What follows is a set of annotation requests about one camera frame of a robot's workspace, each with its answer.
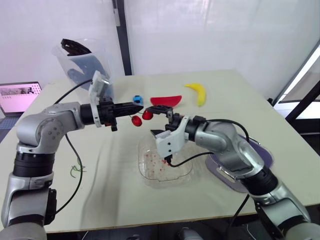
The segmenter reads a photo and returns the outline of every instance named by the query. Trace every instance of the laptop screen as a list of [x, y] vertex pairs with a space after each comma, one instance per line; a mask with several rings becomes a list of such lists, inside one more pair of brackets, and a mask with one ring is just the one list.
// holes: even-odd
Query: laptop screen
[[0, 107], [5, 114], [23, 113], [40, 91], [38, 82], [0, 84]]

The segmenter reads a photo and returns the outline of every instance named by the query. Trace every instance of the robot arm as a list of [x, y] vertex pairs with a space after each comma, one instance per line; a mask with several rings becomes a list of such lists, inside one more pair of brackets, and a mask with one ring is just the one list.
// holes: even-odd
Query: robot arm
[[180, 151], [187, 141], [193, 141], [215, 153], [220, 169], [247, 188], [261, 222], [273, 238], [320, 238], [320, 226], [310, 223], [303, 204], [264, 165], [260, 155], [231, 123], [173, 114], [172, 108], [166, 106], [152, 106], [147, 111], [166, 114], [169, 119], [166, 131], [155, 135], [157, 151], [169, 164], [173, 153]]
[[132, 102], [114, 104], [103, 98], [100, 93], [104, 83], [99, 80], [93, 79], [90, 89], [91, 104], [54, 104], [25, 117], [17, 126], [19, 143], [2, 206], [5, 229], [0, 232], [1, 240], [46, 239], [43, 226], [54, 220], [57, 205], [57, 192], [50, 188], [55, 153], [66, 133], [92, 124], [111, 126], [116, 131], [117, 117], [133, 115], [143, 108]]

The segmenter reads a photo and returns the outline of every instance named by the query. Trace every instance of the table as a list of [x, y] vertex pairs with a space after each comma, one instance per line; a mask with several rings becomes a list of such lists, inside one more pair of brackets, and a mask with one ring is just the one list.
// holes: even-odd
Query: table
[[[197, 106], [196, 93], [183, 85], [197, 82], [207, 90], [206, 103]], [[146, 76], [124, 76], [114, 82], [116, 102], [129, 102], [141, 95], [144, 105], [150, 97], [182, 95], [175, 111], [209, 119], [224, 118], [242, 123], [251, 137], [271, 151], [272, 171], [280, 176], [304, 205], [320, 203], [320, 158], [287, 124], [270, 104], [234, 70], [190, 72]], [[49, 83], [24, 116], [42, 111], [54, 103], [72, 85], [67, 80]], [[83, 89], [73, 92], [64, 102], [78, 101]], [[214, 177], [205, 167], [206, 157], [193, 161], [190, 180], [178, 185], [152, 187], [146, 184], [138, 168], [139, 141], [151, 128], [164, 128], [167, 119], [155, 116], [135, 127], [131, 119], [118, 119], [118, 131], [87, 126], [70, 132], [85, 171], [79, 192], [55, 220], [45, 226], [49, 233], [103, 229], [231, 216], [245, 195]], [[4, 199], [7, 177], [16, 154], [16, 127], [0, 144], [0, 203]], [[70, 176], [76, 157], [62, 139], [54, 163], [52, 188], [57, 189], [57, 207], [74, 191], [79, 178]], [[250, 200], [241, 214], [254, 213]]]

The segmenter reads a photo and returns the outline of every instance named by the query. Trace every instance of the yellow banana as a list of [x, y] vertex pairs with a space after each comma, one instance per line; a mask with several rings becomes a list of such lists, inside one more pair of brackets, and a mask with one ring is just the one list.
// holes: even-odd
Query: yellow banana
[[200, 83], [190, 83], [185, 84], [185, 87], [191, 88], [198, 93], [197, 104], [198, 106], [202, 106], [206, 101], [206, 89]]

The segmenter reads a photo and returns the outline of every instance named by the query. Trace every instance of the plastic bin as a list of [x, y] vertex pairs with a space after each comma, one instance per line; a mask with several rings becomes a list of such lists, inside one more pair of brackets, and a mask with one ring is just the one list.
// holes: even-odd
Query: plastic bin
[[[102, 75], [106, 76], [112, 83], [112, 72], [108, 59], [110, 58], [107, 50], [102, 41], [91, 38], [76, 39], [76, 42], [87, 47], [91, 53], [68, 56], [68, 52], [61, 47], [61, 44], [56, 45], [52, 49], [52, 54], [57, 57], [64, 73], [71, 80], [73, 86], [80, 84], [86, 80], [92, 79], [95, 71], [99, 71]], [[83, 89], [88, 90], [90, 83], [81, 86]], [[87, 103], [89, 100], [88, 92], [82, 89], [75, 90], [81, 102]], [[106, 96], [114, 99], [114, 92], [112, 84], [106, 90]]]
[[[173, 154], [172, 164], [178, 164], [195, 154], [188, 145], [186, 144], [181, 151]], [[192, 161], [179, 167], [169, 166], [164, 158], [158, 154], [156, 141], [151, 133], [141, 139], [138, 148], [139, 171], [147, 185], [166, 187], [181, 184], [190, 179], [188, 174], [192, 170]]]

